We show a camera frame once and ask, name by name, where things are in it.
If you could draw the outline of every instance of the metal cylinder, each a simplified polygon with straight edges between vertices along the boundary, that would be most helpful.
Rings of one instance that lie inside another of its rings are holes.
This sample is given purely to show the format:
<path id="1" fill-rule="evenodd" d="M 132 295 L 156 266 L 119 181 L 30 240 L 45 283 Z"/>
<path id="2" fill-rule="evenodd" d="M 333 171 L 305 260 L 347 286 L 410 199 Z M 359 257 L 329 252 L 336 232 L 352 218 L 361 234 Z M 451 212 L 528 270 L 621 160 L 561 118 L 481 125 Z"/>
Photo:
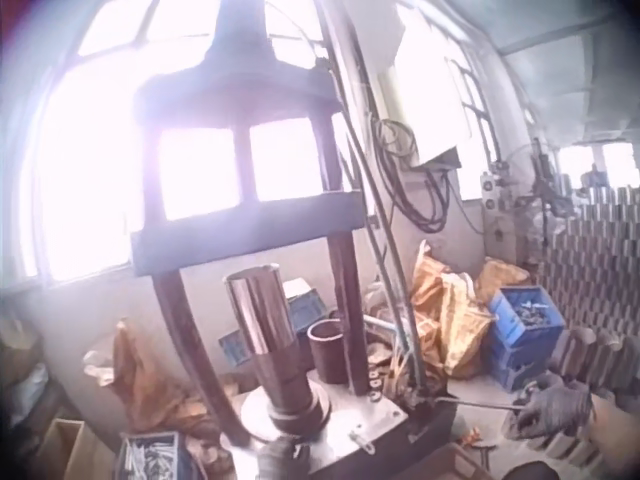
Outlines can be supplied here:
<path id="1" fill-rule="evenodd" d="M 561 370 L 562 375 L 578 378 L 585 362 L 590 361 L 590 352 L 596 343 L 596 334 L 586 327 L 575 327 L 569 331 L 569 345 L 565 362 Z"/>
<path id="2" fill-rule="evenodd" d="M 271 420 L 292 435 L 314 431 L 322 423 L 322 407 L 302 368 L 278 265 L 243 270 L 224 282 L 254 370 L 269 398 Z"/>
<path id="3" fill-rule="evenodd" d="M 309 328 L 307 335 L 320 380 L 331 385 L 347 383 L 349 376 L 344 358 L 342 322 L 337 319 L 321 320 Z"/>

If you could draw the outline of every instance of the metal pipe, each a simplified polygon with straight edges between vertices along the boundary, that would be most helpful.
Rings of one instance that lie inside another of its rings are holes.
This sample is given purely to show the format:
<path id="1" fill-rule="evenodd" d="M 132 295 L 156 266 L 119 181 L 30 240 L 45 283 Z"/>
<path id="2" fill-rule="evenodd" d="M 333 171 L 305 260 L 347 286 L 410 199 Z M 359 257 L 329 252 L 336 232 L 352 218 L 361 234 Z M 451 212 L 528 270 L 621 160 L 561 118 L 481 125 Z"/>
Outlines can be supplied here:
<path id="1" fill-rule="evenodd" d="M 271 402 L 271 420 L 286 433 L 310 433 L 322 422 L 322 408 L 301 366 L 278 265 L 242 270 L 224 283 L 256 375 Z"/>
<path id="2" fill-rule="evenodd" d="M 380 327 L 380 328 L 384 328 L 385 330 L 388 330 L 390 332 L 393 332 L 395 334 L 398 333 L 398 328 L 396 325 L 394 325 L 391 322 L 387 322 L 386 320 L 380 320 L 379 318 L 376 317 L 372 317 L 371 315 L 364 315 L 364 321 L 365 323 L 368 323 L 370 325 L 373 325 L 375 327 Z"/>
<path id="3" fill-rule="evenodd" d="M 333 318 L 321 320 L 309 327 L 307 336 L 318 378 L 330 385 L 347 383 L 342 322 Z"/>

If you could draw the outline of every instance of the orange plastic bag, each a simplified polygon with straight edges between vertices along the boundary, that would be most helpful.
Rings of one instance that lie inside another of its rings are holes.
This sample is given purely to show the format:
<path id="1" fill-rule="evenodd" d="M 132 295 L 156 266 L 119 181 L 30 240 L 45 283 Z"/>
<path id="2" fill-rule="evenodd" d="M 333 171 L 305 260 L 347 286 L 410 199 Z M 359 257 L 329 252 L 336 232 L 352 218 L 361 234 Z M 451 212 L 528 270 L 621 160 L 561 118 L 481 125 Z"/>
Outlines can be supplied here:
<path id="1" fill-rule="evenodd" d="M 507 285 L 526 285 L 531 282 L 531 275 L 520 267 L 486 257 L 482 271 L 476 280 L 478 300 L 485 305 L 493 299 L 496 292 Z"/>
<path id="2" fill-rule="evenodd" d="M 440 324 L 416 312 L 416 326 L 420 338 L 420 352 L 425 364 L 429 390 L 439 391 L 447 381 L 440 357 Z"/>
<path id="3" fill-rule="evenodd" d="M 85 355 L 84 371 L 122 401 L 132 433 L 184 433 L 187 448 L 207 478 L 218 478 L 233 468 L 231 455 L 220 447 L 218 425 L 204 403 L 159 368 L 124 322 L 118 323 L 112 352 L 102 351 L 106 347 Z M 223 385 L 228 392 L 233 386 L 237 385 Z"/>
<path id="4" fill-rule="evenodd" d="M 475 299 L 468 275 L 442 275 L 444 298 L 440 312 L 441 356 L 444 370 L 454 378 L 480 372 L 480 346 L 493 316 Z"/>
<path id="5" fill-rule="evenodd" d="M 432 319 L 440 316 L 444 297 L 442 274 L 448 272 L 451 269 L 431 256 L 431 247 L 423 240 L 413 270 L 411 289 L 411 303 L 417 313 Z"/>

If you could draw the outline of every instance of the metal rod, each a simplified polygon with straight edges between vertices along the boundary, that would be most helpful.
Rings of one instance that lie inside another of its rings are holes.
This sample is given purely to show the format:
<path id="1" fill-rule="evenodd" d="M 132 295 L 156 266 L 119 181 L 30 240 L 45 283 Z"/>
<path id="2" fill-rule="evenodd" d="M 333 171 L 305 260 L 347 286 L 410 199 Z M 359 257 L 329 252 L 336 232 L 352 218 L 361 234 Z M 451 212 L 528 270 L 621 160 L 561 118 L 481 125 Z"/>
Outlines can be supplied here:
<path id="1" fill-rule="evenodd" d="M 258 200 L 258 192 L 253 168 L 251 129 L 249 126 L 245 124 L 238 124 L 236 126 L 233 133 L 233 146 L 241 201 L 256 202 Z"/>
<path id="2" fill-rule="evenodd" d="M 437 397 L 436 403 L 455 403 L 458 405 L 466 405 L 468 407 L 489 408 L 492 410 L 507 410 L 510 412 L 520 412 L 526 408 L 526 405 L 499 405 L 495 403 L 467 402 L 452 397 Z"/>
<path id="3" fill-rule="evenodd" d="M 387 322 L 386 320 L 380 320 L 379 318 L 372 317 L 371 315 L 364 315 L 364 321 L 376 327 L 384 328 L 385 330 L 388 330 L 395 334 L 398 333 L 396 325 L 394 325 L 391 322 Z"/>

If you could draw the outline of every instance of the metal parts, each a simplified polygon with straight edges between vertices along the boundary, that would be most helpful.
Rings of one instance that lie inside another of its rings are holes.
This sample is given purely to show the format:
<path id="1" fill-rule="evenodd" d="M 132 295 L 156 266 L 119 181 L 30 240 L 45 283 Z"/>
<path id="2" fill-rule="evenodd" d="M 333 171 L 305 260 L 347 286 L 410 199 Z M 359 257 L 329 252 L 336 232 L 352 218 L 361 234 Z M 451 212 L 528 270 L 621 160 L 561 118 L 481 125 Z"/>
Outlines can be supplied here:
<path id="1" fill-rule="evenodd" d="M 369 455 L 376 454 L 376 447 L 373 446 L 373 443 L 369 442 L 367 439 L 362 437 L 357 431 L 352 430 L 349 432 L 349 438 L 356 442 L 358 446 L 367 452 Z"/>
<path id="2" fill-rule="evenodd" d="M 553 370 L 593 388 L 626 389 L 640 366 L 640 341 L 600 329 L 563 332 L 553 353 Z"/>
<path id="3" fill-rule="evenodd" d="M 543 303 L 525 302 L 515 309 L 516 314 L 527 327 L 542 326 L 549 323 L 546 310 L 548 305 Z"/>
<path id="4" fill-rule="evenodd" d="M 539 281 L 571 326 L 640 333 L 640 195 L 592 188 L 590 205 L 551 239 Z"/>
<path id="5" fill-rule="evenodd" d="M 479 442 L 476 442 L 476 443 L 472 444 L 471 448 L 474 449 L 474 450 L 479 450 L 480 451 L 480 465 L 487 472 L 491 472 L 491 464 L 489 462 L 489 454 L 493 450 L 498 448 L 497 445 L 495 445 L 495 444 L 489 445 L 489 444 L 484 443 L 481 440 Z"/>
<path id="6" fill-rule="evenodd" d="M 176 461 L 173 445 L 154 443 L 145 446 L 127 441 L 125 455 L 125 469 L 134 472 L 134 479 L 173 480 Z"/>

